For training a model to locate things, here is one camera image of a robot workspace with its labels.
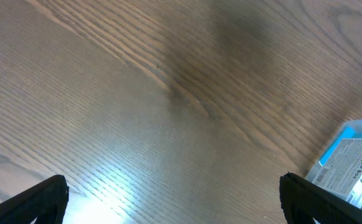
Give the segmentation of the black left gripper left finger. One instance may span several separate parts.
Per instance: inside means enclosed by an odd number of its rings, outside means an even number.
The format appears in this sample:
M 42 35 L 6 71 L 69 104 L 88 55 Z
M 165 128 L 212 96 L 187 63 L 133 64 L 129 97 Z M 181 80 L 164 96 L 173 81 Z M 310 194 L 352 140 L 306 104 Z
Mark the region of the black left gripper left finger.
M 53 175 L 0 203 L 0 224 L 62 224 L 68 201 L 65 177 Z

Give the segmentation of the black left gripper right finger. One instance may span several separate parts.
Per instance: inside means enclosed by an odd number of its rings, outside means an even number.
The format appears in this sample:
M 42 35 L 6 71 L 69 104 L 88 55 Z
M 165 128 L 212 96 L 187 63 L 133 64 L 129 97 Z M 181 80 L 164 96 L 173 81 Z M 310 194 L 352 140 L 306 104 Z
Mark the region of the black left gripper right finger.
M 280 203 L 288 224 L 362 224 L 362 210 L 294 173 L 280 178 Z

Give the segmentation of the blue white screwdriver box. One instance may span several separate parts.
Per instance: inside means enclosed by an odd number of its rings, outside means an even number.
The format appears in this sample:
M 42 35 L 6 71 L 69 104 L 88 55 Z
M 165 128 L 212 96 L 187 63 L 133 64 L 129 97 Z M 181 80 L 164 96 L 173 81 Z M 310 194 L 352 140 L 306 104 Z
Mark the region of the blue white screwdriver box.
M 333 152 L 335 151 L 336 147 L 339 145 L 341 140 L 346 138 L 362 138 L 362 131 L 356 131 L 351 126 L 347 126 L 344 130 L 342 130 L 340 134 L 337 135 L 333 143 L 330 144 L 330 146 L 321 156 L 319 160 L 321 166 L 324 166 L 326 164 L 327 160 L 333 154 Z

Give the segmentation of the clear plastic storage container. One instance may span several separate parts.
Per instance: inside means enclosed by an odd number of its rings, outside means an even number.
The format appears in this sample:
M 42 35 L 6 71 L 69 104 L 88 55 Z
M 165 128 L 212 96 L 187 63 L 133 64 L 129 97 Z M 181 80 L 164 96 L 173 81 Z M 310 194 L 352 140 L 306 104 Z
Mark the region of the clear plastic storage container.
M 347 126 L 362 131 L 362 119 L 343 123 L 324 152 Z M 324 166 L 320 165 L 319 160 L 305 179 L 362 209 L 362 138 L 342 139 Z

